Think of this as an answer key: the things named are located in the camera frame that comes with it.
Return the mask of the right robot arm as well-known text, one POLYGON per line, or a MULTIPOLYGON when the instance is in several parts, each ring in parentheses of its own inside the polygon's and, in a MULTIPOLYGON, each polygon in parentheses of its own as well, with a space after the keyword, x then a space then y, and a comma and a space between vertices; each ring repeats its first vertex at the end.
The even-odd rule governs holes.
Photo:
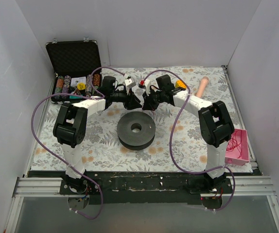
POLYGON ((141 80, 144 89, 143 110, 154 111, 161 103, 168 103, 186 110, 199 119, 200 133, 207 144, 207 164, 204 171, 193 172, 204 180, 204 188, 217 192, 225 180, 225 157, 228 142, 234 133, 234 125, 224 102, 210 102, 191 94, 190 88, 175 87, 169 75, 156 79, 158 87, 152 87, 148 79, 141 80))

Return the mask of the black cable spool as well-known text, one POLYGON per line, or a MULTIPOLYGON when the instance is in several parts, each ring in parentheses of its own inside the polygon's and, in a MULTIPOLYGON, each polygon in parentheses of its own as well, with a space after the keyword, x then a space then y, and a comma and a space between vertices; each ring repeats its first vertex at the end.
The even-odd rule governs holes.
POLYGON ((117 135, 121 144, 129 150, 149 147, 156 134, 154 120, 144 112, 129 112, 117 124, 117 135))

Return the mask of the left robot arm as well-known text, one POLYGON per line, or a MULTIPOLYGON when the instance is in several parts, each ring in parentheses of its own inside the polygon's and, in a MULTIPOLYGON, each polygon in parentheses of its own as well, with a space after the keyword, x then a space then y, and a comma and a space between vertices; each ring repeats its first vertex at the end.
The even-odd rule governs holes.
POLYGON ((87 128, 87 118, 99 111, 106 110, 114 102, 123 103, 127 110, 141 107, 140 100, 132 88, 136 82, 125 75, 120 85, 122 90, 115 87, 116 78, 105 76, 103 84, 97 89, 97 96, 74 104, 62 104, 54 128, 53 135, 61 144, 65 161, 67 162, 66 174, 62 179, 72 192, 83 194, 87 190, 87 182, 82 178, 85 167, 82 162, 80 144, 84 140, 87 128))

